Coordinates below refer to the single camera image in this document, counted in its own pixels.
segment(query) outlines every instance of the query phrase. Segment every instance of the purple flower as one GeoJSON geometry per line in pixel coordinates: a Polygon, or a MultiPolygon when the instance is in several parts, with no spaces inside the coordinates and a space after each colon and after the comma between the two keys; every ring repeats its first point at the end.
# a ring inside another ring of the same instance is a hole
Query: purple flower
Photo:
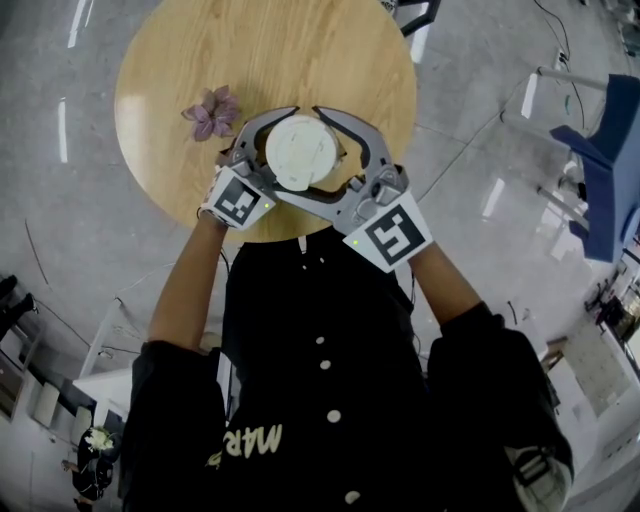
{"type": "Polygon", "coordinates": [[[183,110],[182,117],[193,121],[193,138],[201,142],[208,140],[211,135],[233,137],[231,123],[239,113],[238,98],[225,85],[213,92],[205,89],[202,104],[183,110]]]}

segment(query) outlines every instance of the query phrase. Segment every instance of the white paper cup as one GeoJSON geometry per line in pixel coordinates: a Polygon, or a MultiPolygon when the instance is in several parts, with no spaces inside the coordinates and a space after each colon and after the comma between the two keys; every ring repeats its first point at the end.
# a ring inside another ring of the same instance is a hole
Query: white paper cup
{"type": "Polygon", "coordinates": [[[278,123],[267,138],[267,162],[285,188],[302,191],[324,179],[340,160],[340,144],[326,124],[296,115],[278,123]]]}

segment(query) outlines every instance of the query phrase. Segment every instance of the gray floor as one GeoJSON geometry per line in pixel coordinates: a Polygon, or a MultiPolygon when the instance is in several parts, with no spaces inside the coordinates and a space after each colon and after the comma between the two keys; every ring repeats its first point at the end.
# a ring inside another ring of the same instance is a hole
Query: gray floor
{"type": "MultiPolygon", "coordinates": [[[[80,337],[92,339],[116,295],[139,332],[116,328],[108,343],[139,349],[167,265],[189,234],[139,188],[114,130],[120,62],[158,3],[0,1],[0,272],[15,273],[24,289],[78,333],[41,308],[48,343],[77,359],[87,350],[80,337]]],[[[610,72],[636,73],[597,2],[590,8],[578,0],[545,4],[567,26],[574,72],[601,79],[610,72]]],[[[550,22],[564,44],[559,26],[550,22]]],[[[408,41],[419,105],[404,159],[421,209],[436,239],[490,305],[501,309],[513,301],[530,309],[542,336],[560,334],[610,266],[585,261],[566,219],[534,192],[534,183],[557,180],[567,155],[496,119],[508,100],[518,108],[523,81],[537,66],[552,63],[558,43],[533,0],[443,0],[424,41],[426,34],[408,41]]],[[[593,122],[600,98],[579,90],[587,122],[593,122]]],[[[570,86],[551,81],[541,94],[541,123],[580,124],[570,86]]],[[[224,305],[222,266],[219,275],[214,331],[224,305]]],[[[408,270],[399,275],[409,289],[408,270]]],[[[438,330],[420,298],[414,316],[426,354],[438,330]]],[[[132,357],[118,353],[112,364],[126,365],[132,357]]]]}

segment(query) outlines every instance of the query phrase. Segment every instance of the sleeve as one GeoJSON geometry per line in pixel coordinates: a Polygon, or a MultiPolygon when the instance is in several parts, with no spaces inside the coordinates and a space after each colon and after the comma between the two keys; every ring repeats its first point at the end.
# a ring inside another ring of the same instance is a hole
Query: sleeve
{"type": "Polygon", "coordinates": [[[443,458],[451,461],[449,510],[478,503],[562,510],[574,477],[571,448],[529,340],[505,329],[484,303],[442,334],[431,349],[428,384],[438,434],[447,440],[443,458]]]}
{"type": "Polygon", "coordinates": [[[122,440],[123,511],[196,510],[215,492],[206,466],[225,430],[217,359],[161,341],[143,346],[122,440]]]}

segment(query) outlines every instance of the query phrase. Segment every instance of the wooden tabletop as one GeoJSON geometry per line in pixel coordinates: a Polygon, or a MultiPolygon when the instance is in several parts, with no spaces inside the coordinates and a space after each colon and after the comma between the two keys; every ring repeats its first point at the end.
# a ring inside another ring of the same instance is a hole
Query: wooden tabletop
{"type": "MultiPolygon", "coordinates": [[[[229,85],[244,121],[265,110],[321,105],[376,126],[395,161],[411,139],[416,78],[408,46],[378,0],[165,0],[147,19],[120,69],[118,140],[140,186],[193,226],[231,138],[195,142],[180,115],[204,88],[229,85]]],[[[336,190],[360,173],[359,147],[338,134],[342,165],[316,186],[336,190]]],[[[237,241],[273,242],[329,224],[280,203],[237,241]]]]}

